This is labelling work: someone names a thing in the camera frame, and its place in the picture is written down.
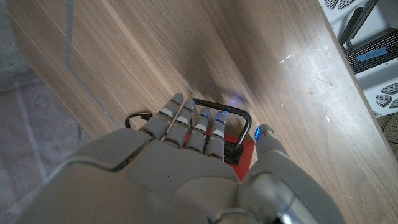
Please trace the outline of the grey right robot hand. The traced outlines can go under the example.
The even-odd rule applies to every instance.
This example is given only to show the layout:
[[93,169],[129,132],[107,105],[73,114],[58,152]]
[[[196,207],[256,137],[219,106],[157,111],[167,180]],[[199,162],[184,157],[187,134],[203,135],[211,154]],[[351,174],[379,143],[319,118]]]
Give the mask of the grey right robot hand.
[[85,146],[51,176],[19,223],[343,223],[328,193],[291,160],[274,130],[254,134],[243,179],[224,161],[236,108],[175,94],[141,128]]

